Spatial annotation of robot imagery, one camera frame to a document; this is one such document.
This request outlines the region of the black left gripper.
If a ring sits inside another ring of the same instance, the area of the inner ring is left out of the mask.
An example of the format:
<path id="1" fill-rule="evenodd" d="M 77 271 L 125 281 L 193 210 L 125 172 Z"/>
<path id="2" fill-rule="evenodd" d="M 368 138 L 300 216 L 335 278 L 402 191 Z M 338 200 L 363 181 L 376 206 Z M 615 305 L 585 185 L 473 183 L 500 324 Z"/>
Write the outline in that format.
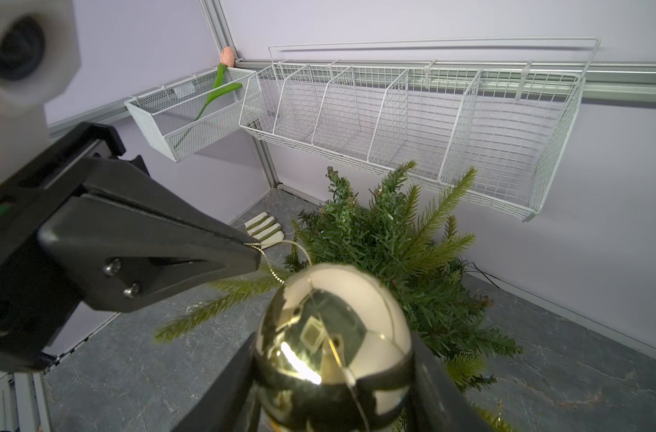
<path id="1" fill-rule="evenodd" d="M 252 237 L 125 153 L 116 128 L 83 122 L 0 184 L 0 371 L 52 365 L 82 302 L 133 312 L 259 268 Z"/>

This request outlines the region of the cream and green work glove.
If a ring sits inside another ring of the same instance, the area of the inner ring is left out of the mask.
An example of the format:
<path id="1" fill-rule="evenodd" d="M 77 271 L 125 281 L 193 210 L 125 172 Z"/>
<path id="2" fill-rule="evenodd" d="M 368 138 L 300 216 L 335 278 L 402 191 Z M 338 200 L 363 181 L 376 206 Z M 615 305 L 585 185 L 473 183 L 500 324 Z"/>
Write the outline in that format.
<path id="1" fill-rule="evenodd" d="M 267 212 L 245 221 L 243 227 L 255 239 L 255 246 L 261 249 L 272 247 L 285 239 L 282 226 Z"/>

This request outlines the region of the small white mesh basket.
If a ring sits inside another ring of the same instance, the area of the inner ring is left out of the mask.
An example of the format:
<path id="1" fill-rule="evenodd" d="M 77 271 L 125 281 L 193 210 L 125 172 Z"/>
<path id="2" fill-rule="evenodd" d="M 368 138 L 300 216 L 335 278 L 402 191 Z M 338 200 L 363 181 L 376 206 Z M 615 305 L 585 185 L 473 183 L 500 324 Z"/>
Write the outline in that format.
<path id="1" fill-rule="evenodd" d="M 149 146 L 180 162 L 240 129 L 253 75 L 215 68 L 133 96 L 125 106 Z"/>

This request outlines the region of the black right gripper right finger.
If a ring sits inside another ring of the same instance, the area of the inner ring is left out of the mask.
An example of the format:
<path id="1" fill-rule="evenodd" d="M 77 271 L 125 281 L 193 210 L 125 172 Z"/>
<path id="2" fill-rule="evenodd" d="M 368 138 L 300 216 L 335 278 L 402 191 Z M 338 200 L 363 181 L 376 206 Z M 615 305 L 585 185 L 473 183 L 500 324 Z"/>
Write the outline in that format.
<path id="1" fill-rule="evenodd" d="M 421 338 L 412 332 L 411 339 L 414 376 L 408 399 L 408 430 L 492 431 Z"/>

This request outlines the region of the pink artificial tulip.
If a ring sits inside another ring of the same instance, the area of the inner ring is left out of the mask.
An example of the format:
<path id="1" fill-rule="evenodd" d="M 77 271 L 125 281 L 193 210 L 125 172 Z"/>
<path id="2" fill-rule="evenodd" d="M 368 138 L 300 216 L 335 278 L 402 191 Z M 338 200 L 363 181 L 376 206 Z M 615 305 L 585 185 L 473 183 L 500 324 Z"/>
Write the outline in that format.
<path id="1" fill-rule="evenodd" d="M 205 94 L 196 94 L 183 99 L 171 112 L 178 117 L 178 126 L 169 137 L 172 151 L 178 161 L 205 149 L 211 144 L 230 135 L 232 115 L 239 108 L 234 102 L 234 94 L 242 87 L 240 79 L 225 79 L 225 74 L 235 63 L 231 47 L 224 47 L 221 53 L 214 82 L 205 88 Z"/>

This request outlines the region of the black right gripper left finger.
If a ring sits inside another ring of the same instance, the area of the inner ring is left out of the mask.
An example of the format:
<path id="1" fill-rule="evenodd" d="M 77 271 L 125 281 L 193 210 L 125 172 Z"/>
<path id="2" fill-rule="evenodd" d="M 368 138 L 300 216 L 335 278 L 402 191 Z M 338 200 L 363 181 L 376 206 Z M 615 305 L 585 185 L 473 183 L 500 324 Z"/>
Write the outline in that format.
<path id="1" fill-rule="evenodd" d="M 253 390 L 255 340 L 256 333 L 250 334 L 212 386 L 173 431 L 259 430 L 261 407 Z"/>

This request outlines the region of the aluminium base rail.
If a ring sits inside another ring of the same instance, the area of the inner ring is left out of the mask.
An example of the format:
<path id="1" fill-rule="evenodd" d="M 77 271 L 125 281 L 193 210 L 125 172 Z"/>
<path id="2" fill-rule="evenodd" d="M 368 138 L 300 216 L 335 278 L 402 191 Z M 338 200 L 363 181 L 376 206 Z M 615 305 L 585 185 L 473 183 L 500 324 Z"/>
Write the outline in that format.
<path id="1" fill-rule="evenodd" d="M 45 372 L 0 376 L 0 431 L 54 431 Z"/>

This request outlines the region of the small green christmas tree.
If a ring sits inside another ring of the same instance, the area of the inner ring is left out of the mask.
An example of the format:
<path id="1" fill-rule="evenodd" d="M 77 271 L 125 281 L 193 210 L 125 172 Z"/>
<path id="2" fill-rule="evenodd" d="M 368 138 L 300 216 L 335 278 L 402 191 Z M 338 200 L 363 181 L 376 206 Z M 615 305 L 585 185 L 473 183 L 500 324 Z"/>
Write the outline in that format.
<path id="1" fill-rule="evenodd" d="M 486 356 L 514 356 L 521 347 L 500 329 L 484 326 L 489 300 L 471 294 L 462 282 L 466 266 L 459 256 L 475 238 L 458 231 L 454 210 L 475 171 L 467 171 L 421 210 L 421 187 L 408 184 L 413 169 L 413 162 L 397 167 L 376 186 L 369 203 L 361 205 L 349 180 L 329 168 L 331 199 L 299 214 L 283 266 L 264 258 L 251 278 L 217 282 L 217 298 L 169 321 L 155 339 L 175 340 L 241 302 L 276 290 L 308 266 L 349 264 L 391 291 L 457 389 L 493 384 L 493 376 L 484 375 Z"/>

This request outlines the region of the silver ball ornament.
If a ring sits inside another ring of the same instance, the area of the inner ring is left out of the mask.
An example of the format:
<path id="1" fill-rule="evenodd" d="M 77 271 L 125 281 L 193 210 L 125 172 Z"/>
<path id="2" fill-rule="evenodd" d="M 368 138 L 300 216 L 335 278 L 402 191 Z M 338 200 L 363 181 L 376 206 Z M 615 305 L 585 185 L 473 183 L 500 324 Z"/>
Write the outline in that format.
<path id="1" fill-rule="evenodd" d="M 253 345 L 257 400 L 277 431 L 383 431 L 413 385 L 398 301 L 354 266 L 317 264 L 272 298 Z"/>

